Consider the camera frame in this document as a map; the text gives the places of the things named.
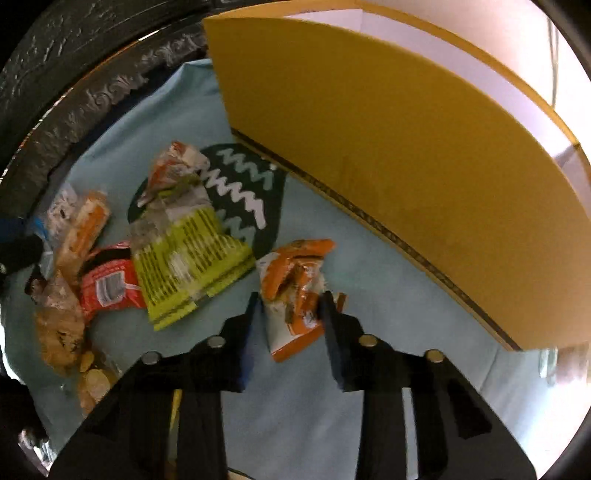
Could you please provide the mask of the orange biscuit snack bag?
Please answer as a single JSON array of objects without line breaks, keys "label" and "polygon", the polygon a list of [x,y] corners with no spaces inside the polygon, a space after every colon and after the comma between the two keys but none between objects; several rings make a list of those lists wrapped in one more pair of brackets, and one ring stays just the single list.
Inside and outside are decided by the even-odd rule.
[{"label": "orange biscuit snack bag", "polygon": [[56,270],[69,286],[75,287],[79,283],[86,257],[110,214],[106,194],[96,190],[89,191],[74,210],[55,259]]}]

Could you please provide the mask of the lime green snack packet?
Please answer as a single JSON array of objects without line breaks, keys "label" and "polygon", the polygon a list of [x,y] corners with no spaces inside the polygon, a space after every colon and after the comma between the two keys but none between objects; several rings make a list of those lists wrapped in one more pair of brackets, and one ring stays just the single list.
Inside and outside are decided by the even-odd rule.
[{"label": "lime green snack packet", "polygon": [[144,213],[130,225],[130,246],[155,331],[197,310],[254,267],[249,244],[224,232],[211,205],[189,208],[175,219],[166,211]]}]

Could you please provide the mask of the orange white candy packet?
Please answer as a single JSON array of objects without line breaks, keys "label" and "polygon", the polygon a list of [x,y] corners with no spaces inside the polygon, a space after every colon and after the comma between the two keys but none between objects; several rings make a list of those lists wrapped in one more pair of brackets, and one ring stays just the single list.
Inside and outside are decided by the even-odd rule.
[{"label": "orange white candy packet", "polygon": [[257,260],[266,340],[277,363],[325,334],[318,301],[327,291],[322,272],[325,256],[334,249],[331,239],[295,240]]}]

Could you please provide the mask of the blue purple clear packet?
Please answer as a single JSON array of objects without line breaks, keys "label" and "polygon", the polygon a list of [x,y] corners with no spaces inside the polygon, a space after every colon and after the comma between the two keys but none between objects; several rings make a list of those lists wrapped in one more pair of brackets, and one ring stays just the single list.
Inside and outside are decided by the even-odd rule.
[{"label": "blue purple clear packet", "polygon": [[43,241],[43,253],[39,261],[39,268],[46,279],[54,272],[57,253],[69,230],[79,201],[79,195],[72,185],[66,182],[54,195],[49,206],[33,218],[33,233]]}]

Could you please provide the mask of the small brown cake packet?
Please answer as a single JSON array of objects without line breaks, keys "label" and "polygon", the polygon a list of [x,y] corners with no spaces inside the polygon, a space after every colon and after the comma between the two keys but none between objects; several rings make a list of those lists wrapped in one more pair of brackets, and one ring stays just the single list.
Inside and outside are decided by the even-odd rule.
[{"label": "small brown cake packet", "polygon": [[39,297],[34,322],[42,360],[60,375],[68,375],[79,363],[85,339],[80,303],[57,270]]}]

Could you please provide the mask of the red barcode snack packet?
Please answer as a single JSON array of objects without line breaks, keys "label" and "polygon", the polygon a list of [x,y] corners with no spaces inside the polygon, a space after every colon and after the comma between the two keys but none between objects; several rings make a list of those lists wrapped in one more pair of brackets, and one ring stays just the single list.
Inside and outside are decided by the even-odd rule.
[{"label": "red barcode snack packet", "polygon": [[103,311],[146,308],[127,241],[87,256],[80,271],[79,302],[87,324]]}]

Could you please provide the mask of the glass jar with label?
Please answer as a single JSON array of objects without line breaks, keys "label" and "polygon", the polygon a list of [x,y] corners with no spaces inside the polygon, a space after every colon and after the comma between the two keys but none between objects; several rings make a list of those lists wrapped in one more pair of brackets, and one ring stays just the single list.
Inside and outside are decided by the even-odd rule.
[{"label": "glass jar with label", "polygon": [[587,380],[588,345],[543,349],[539,355],[539,375],[549,386]]}]

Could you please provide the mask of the red top snack packet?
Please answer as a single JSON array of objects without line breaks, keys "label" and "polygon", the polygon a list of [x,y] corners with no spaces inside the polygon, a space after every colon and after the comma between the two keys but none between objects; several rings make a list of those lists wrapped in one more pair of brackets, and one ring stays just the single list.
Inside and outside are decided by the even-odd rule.
[{"label": "red top snack packet", "polygon": [[172,141],[154,160],[136,205],[144,207],[160,194],[175,188],[199,185],[200,172],[208,166],[207,156],[194,146]]}]

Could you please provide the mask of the light blue tablecloth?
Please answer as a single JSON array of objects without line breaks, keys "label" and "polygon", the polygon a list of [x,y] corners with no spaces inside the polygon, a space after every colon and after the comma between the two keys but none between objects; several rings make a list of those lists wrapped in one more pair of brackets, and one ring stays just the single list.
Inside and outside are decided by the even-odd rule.
[{"label": "light blue tablecloth", "polygon": [[3,308],[52,479],[533,479],[491,348],[389,245],[233,141],[211,61],[13,177]]}]

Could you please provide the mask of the dark carved wooden furniture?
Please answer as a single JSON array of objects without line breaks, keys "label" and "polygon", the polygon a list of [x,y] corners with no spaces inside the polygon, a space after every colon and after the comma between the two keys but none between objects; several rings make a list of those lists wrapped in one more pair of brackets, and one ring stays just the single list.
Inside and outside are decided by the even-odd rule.
[{"label": "dark carved wooden furniture", "polygon": [[242,1],[57,1],[1,70],[1,214],[25,219],[52,173],[179,66],[202,21]]}]

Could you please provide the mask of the yellow cardboard box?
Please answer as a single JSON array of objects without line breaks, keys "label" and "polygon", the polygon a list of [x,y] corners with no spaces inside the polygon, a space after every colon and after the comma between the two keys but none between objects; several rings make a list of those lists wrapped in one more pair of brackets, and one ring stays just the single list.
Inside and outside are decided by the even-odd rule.
[{"label": "yellow cardboard box", "polygon": [[590,162],[519,76],[375,2],[270,2],[204,29],[238,140],[391,241],[507,348],[589,340]]}]

